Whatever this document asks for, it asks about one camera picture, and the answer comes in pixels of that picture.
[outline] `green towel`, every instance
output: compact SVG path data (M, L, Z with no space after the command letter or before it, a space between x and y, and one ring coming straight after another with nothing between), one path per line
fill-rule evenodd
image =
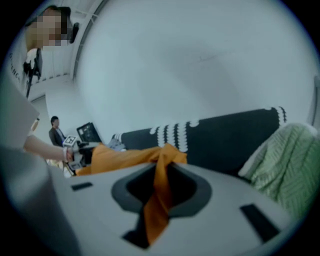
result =
M278 129L251 156L239 175L293 217L303 217L320 183L318 132L299 123Z

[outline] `black rectangular slot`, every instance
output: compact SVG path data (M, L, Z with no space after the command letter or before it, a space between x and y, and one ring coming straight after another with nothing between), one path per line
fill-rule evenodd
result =
M267 242L279 234L279 230L254 204L242 206L240 210L254 227L263 242Z
M72 185L71 188L73 189L73 191L77 191L77 190L86 189L91 186L93 186L91 182L85 182L77 185Z

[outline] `man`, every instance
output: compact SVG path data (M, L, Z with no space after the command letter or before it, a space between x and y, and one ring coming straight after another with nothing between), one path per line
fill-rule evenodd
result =
M50 140L53 145L62 147L63 146L62 143L64 142L66 137L64 136L64 134L59 128L60 122L57 116L53 116L51 118L51 125L52 125L52 128L49 131Z
M71 149L49 145L32 135L39 113L26 99L24 72L27 52L66 44L73 37L70 14L69 7L47 7L25 25L12 44L0 73L0 146L24 149L45 159L73 159Z

